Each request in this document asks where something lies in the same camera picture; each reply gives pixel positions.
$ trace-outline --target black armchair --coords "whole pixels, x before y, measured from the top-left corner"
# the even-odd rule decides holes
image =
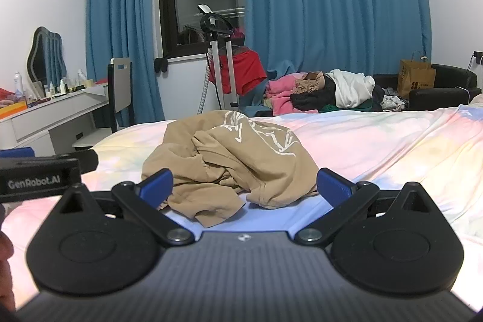
[[[460,104],[468,104],[468,99],[471,101],[481,93],[481,89],[476,87],[475,73],[454,66],[432,65],[431,67],[436,70],[434,88],[411,91],[409,110],[433,111],[438,108],[457,107]],[[397,89],[398,87],[397,74],[376,74],[374,80],[383,88]]]

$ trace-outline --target white print on shirt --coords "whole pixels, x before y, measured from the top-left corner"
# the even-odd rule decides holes
[[[247,119],[248,124],[252,127],[252,130],[260,137],[260,139],[265,142],[270,149],[272,149],[275,153],[280,154],[282,156],[295,156],[293,152],[287,152],[287,150],[299,141],[296,140],[295,134],[292,130],[288,130],[285,134],[285,141],[283,145],[277,140],[275,136],[275,131],[285,131],[284,129],[279,129],[278,127],[264,127],[262,125],[256,124],[253,120],[248,118],[246,115],[243,115],[240,112],[236,111],[228,111],[225,114],[225,121],[221,124],[221,127],[225,127],[230,131],[238,131],[238,137],[235,137],[235,141],[242,143],[242,127],[243,123],[242,120]],[[269,137],[272,139],[276,148],[274,148],[264,137]]]

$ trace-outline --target pink clothing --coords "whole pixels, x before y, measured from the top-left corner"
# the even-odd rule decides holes
[[[271,97],[272,107],[273,107],[273,115],[285,115],[285,114],[293,114],[296,112],[304,112],[306,114],[318,114],[319,111],[311,110],[311,111],[300,111],[294,108],[292,102],[290,101],[290,95],[292,94],[292,90],[283,91],[275,96]]]
[[[285,91],[293,91],[295,88],[295,80],[303,78],[306,73],[293,73],[289,75],[284,75],[282,78],[277,79],[277,81],[269,81],[267,87],[265,88],[265,94],[267,98],[272,98]]]

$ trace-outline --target bed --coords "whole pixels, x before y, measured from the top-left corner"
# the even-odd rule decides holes
[[[421,182],[465,249],[453,292],[473,309],[483,307],[483,108],[339,111],[257,120],[290,127],[319,167],[328,167],[352,181],[370,180],[381,189]],[[100,142],[95,146],[100,164],[97,171],[83,176],[84,183],[90,190],[106,190],[123,180],[139,182],[142,163],[162,142],[167,124],[136,125]],[[25,264],[25,249],[57,200],[27,201],[3,224],[15,247],[10,264],[17,307],[37,292]],[[209,229],[173,211],[166,214],[198,238],[203,230],[287,230],[293,235],[330,209],[321,196],[277,210],[246,204],[233,218]]]

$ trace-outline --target black power outlet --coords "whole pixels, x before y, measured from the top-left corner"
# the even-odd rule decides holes
[[[474,51],[473,56],[476,59],[476,64],[481,65],[481,58],[483,58],[483,52],[481,51]]]

